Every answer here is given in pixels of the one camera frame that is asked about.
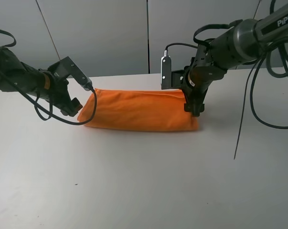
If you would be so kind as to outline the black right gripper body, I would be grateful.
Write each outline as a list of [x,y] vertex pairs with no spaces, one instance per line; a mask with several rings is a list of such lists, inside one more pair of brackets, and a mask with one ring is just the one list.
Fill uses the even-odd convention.
[[196,106],[203,104],[211,83],[223,79],[226,70],[217,66],[194,66],[187,72],[185,81],[190,88],[187,100]]

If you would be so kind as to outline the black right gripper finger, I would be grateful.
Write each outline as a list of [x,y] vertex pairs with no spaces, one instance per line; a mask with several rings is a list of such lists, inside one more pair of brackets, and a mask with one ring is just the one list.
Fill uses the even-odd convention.
[[193,103],[186,102],[184,104],[184,111],[188,113],[193,113]]
[[194,104],[192,108],[192,114],[194,117],[199,117],[204,111],[204,104]]

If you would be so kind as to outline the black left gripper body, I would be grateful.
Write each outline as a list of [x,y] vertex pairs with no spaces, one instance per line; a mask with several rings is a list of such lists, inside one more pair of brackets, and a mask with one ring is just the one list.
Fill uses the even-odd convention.
[[73,110],[72,99],[68,92],[68,80],[70,75],[66,70],[50,72],[44,69],[38,69],[43,74],[44,83],[37,89],[37,94],[41,99],[47,102],[52,101],[53,105],[60,110]]

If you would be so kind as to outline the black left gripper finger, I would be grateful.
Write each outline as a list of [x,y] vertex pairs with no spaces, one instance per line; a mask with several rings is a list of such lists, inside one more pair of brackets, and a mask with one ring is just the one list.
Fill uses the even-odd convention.
[[71,111],[80,111],[83,108],[81,103],[77,98],[74,98],[70,101],[70,110]]
[[64,116],[74,117],[76,115],[76,111],[74,109],[70,109],[69,107],[66,107],[66,106],[61,107],[60,112]]

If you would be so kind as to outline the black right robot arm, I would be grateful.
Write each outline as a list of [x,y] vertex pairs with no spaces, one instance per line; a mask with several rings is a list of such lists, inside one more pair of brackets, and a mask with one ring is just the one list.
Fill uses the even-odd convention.
[[264,19],[209,24],[195,31],[197,53],[181,82],[184,110],[195,117],[204,111],[203,101],[213,81],[228,69],[258,60],[279,39],[288,35],[288,4]]

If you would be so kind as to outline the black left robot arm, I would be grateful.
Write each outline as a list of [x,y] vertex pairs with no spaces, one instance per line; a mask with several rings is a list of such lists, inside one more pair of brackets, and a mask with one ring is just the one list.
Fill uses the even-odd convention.
[[24,93],[39,96],[65,116],[74,117],[83,108],[77,98],[71,99],[65,78],[19,61],[6,47],[0,47],[0,72]]

